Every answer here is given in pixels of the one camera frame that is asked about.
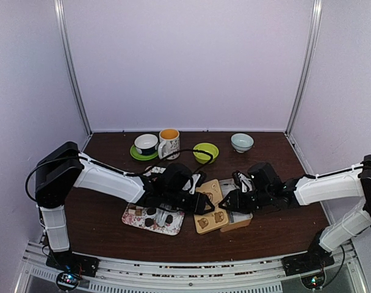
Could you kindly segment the left aluminium frame post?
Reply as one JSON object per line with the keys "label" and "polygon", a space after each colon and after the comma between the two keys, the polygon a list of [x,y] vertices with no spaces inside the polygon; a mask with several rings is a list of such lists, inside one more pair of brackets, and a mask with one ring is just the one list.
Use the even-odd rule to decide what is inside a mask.
{"label": "left aluminium frame post", "polygon": [[56,20],[60,32],[60,39],[62,42],[63,53],[67,66],[68,78],[70,81],[74,100],[77,105],[77,111],[85,129],[85,133],[88,136],[93,134],[88,116],[84,107],[84,103],[81,96],[81,90],[77,81],[76,69],[73,62],[73,56],[70,47],[70,41],[68,38],[67,22],[65,18],[64,4],[62,0],[54,0],[54,7],[56,13]]}

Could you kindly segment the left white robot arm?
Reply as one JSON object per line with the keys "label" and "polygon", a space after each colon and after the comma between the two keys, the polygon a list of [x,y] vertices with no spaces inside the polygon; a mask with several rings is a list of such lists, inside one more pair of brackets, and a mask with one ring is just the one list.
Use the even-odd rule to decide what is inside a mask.
{"label": "left white robot arm", "polygon": [[196,191],[204,173],[181,163],[156,164],[140,173],[130,173],[91,158],[77,144],[66,142],[34,169],[34,200],[43,216],[49,247],[55,262],[65,271],[78,265],[70,252],[64,206],[73,188],[90,189],[147,208],[164,208],[204,215],[215,206],[207,195]]}

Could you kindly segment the right aluminium frame post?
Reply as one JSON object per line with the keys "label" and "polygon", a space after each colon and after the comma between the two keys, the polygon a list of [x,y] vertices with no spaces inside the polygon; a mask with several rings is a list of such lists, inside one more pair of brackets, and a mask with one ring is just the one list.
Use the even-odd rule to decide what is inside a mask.
{"label": "right aluminium frame post", "polygon": [[311,64],[314,58],[315,50],[317,47],[317,41],[319,38],[320,25],[322,21],[322,0],[314,0],[311,21],[309,25],[308,40],[306,45],[306,50],[304,54],[303,65],[300,74],[300,80],[298,83],[297,91],[295,94],[294,104],[290,113],[289,121],[286,127],[285,134],[290,137],[293,133],[295,122],[297,120],[300,106],[304,98],[304,93],[306,90],[306,85],[308,83],[309,74],[311,71]]}

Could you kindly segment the metal tongs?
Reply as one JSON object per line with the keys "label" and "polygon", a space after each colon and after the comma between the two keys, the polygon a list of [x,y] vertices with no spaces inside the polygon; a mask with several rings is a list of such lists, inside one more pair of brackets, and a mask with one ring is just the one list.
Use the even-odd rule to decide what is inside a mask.
{"label": "metal tongs", "polygon": [[156,214],[156,223],[159,227],[163,227],[165,225],[166,219],[172,213],[171,206],[167,204],[162,204],[157,208]]}

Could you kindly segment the green saucer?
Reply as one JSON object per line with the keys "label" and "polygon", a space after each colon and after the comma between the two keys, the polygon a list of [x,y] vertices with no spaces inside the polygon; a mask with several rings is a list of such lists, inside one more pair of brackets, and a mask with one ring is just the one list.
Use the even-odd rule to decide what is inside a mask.
{"label": "green saucer", "polygon": [[150,155],[139,154],[137,152],[135,145],[132,145],[130,148],[130,155],[132,158],[138,161],[150,161],[158,157],[158,152],[155,151],[153,154],[150,154]]}

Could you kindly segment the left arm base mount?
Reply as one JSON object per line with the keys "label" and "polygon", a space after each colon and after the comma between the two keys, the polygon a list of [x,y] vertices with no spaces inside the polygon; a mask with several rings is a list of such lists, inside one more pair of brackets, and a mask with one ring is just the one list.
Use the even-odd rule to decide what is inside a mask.
{"label": "left arm base mount", "polygon": [[73,253],[71,250],[63,252],[49,252],[46,265],[76,275],[95,277],[98,270],[99,259]]}

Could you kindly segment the white mug orange inside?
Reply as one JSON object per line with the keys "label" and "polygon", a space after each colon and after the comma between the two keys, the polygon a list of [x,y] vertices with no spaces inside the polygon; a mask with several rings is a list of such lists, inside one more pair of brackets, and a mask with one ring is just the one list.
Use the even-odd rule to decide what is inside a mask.
{"label": "white mug orange inside", "polygon": [[159,133],[159,146],[157,153],[160,159],[167,157],[168,160],[175,160],[180,153],[180,133],[177,129],[164,129]]}

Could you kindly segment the floral rectangular tray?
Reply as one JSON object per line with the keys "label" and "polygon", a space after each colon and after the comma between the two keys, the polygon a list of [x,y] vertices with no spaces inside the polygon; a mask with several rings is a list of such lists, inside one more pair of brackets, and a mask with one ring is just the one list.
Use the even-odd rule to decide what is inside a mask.
{"label": "floral rectangular tray", "polygon": [[129,203],[124,210],[121,221],[134,228],[167,236],[175,236],[180,232],[185,217],[184,212],[172,210],[163,227],[157,225],[156,214],[157,208],[144,208]]}

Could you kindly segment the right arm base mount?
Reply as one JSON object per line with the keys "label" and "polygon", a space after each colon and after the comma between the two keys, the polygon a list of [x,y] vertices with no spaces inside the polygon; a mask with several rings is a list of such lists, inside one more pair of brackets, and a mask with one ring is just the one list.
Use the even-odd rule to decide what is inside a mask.
{"label": "right arm base mount", "polygon": [[286,276],[322,270],[334,264],[331,253],[324,250],[307,251],[298,255],[286,256],[281,261]]}

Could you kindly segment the white cup with dark band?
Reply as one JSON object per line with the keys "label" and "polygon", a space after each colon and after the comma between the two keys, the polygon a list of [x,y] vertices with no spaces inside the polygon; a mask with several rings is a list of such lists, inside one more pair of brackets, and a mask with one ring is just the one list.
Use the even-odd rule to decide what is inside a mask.
{"label": "white cup with dark band", "polygon": [[157,151],[159,139],[154,134],[142,134],[134,140],[138,154],[149,156]]}

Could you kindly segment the front aluminium rail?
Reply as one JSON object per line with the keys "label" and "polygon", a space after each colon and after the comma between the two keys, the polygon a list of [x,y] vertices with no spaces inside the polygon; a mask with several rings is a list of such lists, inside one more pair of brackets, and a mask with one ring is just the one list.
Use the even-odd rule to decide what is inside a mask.
{"label": "front aluminium rail", "polygon": [[[46,266],[47,248],[28,242],[18,267],[12,292],[62,292],[56,286],[60,270]],[[244,261],[223,262],[144,262],[125,259],[99,259],[95,277],[86,277],[71,292],[370,292],[359,258],[351,242],[332,256],[335,263],[326,267],[322,290],[308,289],[304,281],[319,273],[314,270],[288,276],[283,255]]]}

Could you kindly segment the aluminium frame post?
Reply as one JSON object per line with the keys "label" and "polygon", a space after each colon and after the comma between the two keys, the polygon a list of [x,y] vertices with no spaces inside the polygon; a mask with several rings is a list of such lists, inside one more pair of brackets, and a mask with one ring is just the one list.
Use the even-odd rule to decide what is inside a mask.
{"label": "aluminium frame post", "polygon": [[306,50],[304,54],[303,65],[300,74],[300,80],[298,83],[297,91],[295,94],[294,104],[290,113],[289,121],[286,127],[285,134],[290,137],[293,133],[295,122],[297,120],[300,106],[304,98],[304,93],[306,90],[306,85],[308,83],[309,74],[311,71],[311,64],[314,58],[315,50],[317,47],[317,41],[319,38],[320,25],[322,21],[322,0],[314,0],[311,21],[309,25],[308,40],[306,45]]}
{"label": "aluminium frame post", "polygon": [[77,105],[77,111],[85,129],[85,133],[88,136],[93,134],[88,116],[84,107],[84,103],[81,96],[81,90],[77,81],[76,69],[73,62],[73,56],[70,47],[70,41],[68,38],[67,22],[65,18],[64,4],[62,0],[54,0],[54,7],[56,13],[56,20],[60,32],[60,39],[62,42],[63,53],[67,66],[68,78],[70,81],[74,100]]}

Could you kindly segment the light blue bowl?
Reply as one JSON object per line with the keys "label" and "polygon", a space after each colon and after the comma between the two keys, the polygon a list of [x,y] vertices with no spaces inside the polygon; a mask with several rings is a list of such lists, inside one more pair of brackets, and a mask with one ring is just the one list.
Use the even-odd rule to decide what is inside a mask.
{"label": "light blue bowl", "polygon": [[245,153],[254,145],[254,140],[251,136],[245,133],[235,133],[231,136],[231,145],[238,153]]}

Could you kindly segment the green bowl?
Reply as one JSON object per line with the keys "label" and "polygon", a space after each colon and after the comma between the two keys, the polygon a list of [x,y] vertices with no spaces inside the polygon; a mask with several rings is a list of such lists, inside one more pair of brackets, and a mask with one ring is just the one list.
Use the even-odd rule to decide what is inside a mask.
{"label": "green bowl", "polygon": [[212,164],[219,155],[219,149],[212,143],[198,143],[193,147],[195,160],[200,164]]}

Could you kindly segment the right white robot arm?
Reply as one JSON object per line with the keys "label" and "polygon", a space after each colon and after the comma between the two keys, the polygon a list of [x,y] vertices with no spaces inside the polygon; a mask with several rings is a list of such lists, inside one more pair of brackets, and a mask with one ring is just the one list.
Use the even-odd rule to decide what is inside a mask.
{"label": "right white robot arm", "polygon": [[337,198],[359,198],[351,211],[316,234],[303,256],[307,269],[318,268],[338,246],[371,227],[371,154],[343,170],[323,175],[304,174],[285,182],[268,162],[253,165],[246,175],[234,172],[233,178],[238,188],[218,205],[243,214],[265,206],[290,209]]}

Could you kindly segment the tan chocolate tin box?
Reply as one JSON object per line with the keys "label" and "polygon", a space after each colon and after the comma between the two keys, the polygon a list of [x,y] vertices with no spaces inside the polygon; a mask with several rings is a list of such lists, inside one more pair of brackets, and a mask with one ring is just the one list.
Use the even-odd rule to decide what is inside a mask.
{"label": "tan chocolate tin box", "polygon": [[[233,179],[220,180],[219,183],[220,183],[220,188],[221,188],[223,197],[226,197],[230,191],[239,189],[239,187],[236,186]],[[242,214],[239,212],[231,212],[231,211],[228,211],[227,214],[229,217],[229,224],[220,228],[220,231],[222,233],[236,230],[239,228],[244,228],[251,223],[251,220],[253,218],[252,214]]]}

